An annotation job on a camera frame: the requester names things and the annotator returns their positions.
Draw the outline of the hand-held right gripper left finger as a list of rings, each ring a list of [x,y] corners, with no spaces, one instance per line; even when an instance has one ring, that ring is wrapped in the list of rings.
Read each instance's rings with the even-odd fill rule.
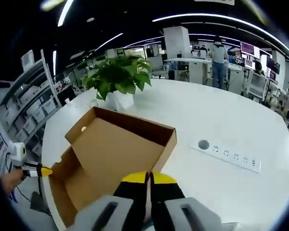
[[[113,195],[79,211],[71,231],[140,231],[146,216],[148,172],[125,176]]]

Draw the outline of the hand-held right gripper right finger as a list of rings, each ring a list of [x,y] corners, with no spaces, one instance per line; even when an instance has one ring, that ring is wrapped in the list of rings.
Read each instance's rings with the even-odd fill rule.
[[[157,231],[222,231],[221,218],[193,197],[185,197],[172,177],[150,173],[151,218]]]

